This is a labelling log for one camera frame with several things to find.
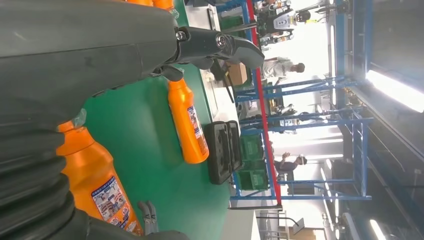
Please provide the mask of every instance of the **black tray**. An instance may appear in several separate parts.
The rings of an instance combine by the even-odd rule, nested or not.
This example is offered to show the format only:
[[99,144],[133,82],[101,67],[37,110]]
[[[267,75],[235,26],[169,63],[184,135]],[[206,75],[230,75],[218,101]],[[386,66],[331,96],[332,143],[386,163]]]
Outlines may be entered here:
[[212,122],[205,126],[204,136],[209,157],[207,167],[209,179],[212,184],[221,185],[232,173],[229,131],[227,124],[223,121]]

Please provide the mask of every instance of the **green plastic crate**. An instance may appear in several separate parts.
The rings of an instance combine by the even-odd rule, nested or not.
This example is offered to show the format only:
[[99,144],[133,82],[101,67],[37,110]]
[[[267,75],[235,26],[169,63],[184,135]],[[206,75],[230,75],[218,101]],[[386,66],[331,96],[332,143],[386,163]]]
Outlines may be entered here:
[[255,171],[255,170],[264,170],[267,168],[267,164],[263,159],[256,161],[246,161],[243,163],[244,171]]
[[258,161],[264,158],[264,148],[262,147],[261,135],[241,136],[241,160]]
[[241,190],[267,190],[268,175],[263,170],[240,170],[237,172],[238,185]]

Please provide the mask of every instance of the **black plastic part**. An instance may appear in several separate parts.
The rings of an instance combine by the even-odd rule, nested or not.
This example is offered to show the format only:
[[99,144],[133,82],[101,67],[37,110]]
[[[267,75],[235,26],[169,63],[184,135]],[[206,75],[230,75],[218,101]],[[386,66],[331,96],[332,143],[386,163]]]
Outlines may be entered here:
[[0,239],[186,240],[136,237],[75,209],[59,124],[84,102],[149,76],[177,51],[175,19],[114,0],[0,4]]
[[243,166],[242,149],[240,143],[239,124],[237,121],[231,120],[226,123],[229,139],[229,153],[231,172],[237,171]]
[[209,148],[207,167],[212,184],[223,184],[231,176],[230,142],[227,124],[212,122],[205,126],[204,137]]
[[[178,31],[184,32],[185,39],[178,42],[178,53],[169,60],[171,63],[198,63],[204,59],[217,58],[233,64],[243,63],[251,69],[264,63],[264,54],[247,39],[196,27],[185,26]],[[221,47],[217,44],[218,38],[224,41]]]

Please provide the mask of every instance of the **wall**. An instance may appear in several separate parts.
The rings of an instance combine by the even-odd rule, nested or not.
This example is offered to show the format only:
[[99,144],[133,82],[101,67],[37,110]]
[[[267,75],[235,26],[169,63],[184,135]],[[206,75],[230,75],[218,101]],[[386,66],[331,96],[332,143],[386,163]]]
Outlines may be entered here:
[[261,240],[254,210],[229,210],[221,240]]

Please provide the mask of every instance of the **bottle label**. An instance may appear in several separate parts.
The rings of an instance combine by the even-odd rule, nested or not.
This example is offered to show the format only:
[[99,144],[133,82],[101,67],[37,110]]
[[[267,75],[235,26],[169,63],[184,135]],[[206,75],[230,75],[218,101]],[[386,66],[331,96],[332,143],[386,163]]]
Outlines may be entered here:
[[191,125],[194,129],[194,134],[196,135],[197,143],[199,144],[201,154],[208,152],[208,145],[206,143],[205,136],[203,134],[202,125],[200,125],[198,115],[194,106],[187,108],[188,116],[190,117]]
[[91,197],[104,221],[122,229],[125,228],[132,213],[130,212],[130,205],[114,176],[93,191]]

